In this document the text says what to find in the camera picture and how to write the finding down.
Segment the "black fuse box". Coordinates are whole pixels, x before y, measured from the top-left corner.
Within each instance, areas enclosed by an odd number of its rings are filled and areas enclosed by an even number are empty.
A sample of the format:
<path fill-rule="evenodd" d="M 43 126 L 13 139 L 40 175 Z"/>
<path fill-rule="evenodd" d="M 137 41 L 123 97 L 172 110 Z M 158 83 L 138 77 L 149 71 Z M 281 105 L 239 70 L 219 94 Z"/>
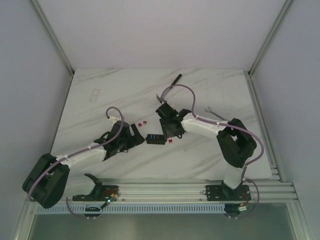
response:
<path fill-rule="evenodd" d="M 165 145 L 167 139 L 163 134 L 148 134 L 145 141 L 150 145 Z"/>

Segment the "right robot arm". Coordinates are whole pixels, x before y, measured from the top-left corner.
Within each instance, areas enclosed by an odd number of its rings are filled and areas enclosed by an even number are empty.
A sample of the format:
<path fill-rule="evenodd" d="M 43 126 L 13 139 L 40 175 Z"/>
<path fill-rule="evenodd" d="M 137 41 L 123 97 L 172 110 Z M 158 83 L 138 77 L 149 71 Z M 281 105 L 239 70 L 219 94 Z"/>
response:
<path fill-rule="evenodd" d="M 177 137 L 181 139 L 185 133 L 194 133 L 210 139 L 217 139 L 221 153 L 227 162 L 220 192 L 227 201 L 234 201 L 246 193 L 242 186 L 242 171 L 245 162 L 254 153 L 257 143 L 254 138 L 241 129 L 243 123 L 234 118 L 231 121 L 210 123 L 210 119 L 200 120 L 187 109 L 176 111 L 168 103 L 163 103 L 155 111 L 160 117 L 159 122 L 166 139 Z"/>

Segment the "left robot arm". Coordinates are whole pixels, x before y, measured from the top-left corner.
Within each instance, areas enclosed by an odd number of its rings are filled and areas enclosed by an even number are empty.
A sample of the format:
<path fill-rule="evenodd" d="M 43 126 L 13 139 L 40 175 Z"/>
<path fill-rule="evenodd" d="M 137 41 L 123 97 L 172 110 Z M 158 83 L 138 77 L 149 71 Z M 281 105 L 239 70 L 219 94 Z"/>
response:
<path fill-rule="evenodd" d="M 22 189 L 45 209 L 53 207 L 62 198 L 108 203 L 117 191 L 108 190 L 98 177 L 84 169 L 118 153 L 128 152 L 144 141 L 135 124 L 118 120 L 110 131 L 75 156 L 43 154 L 25 179 Z"/>

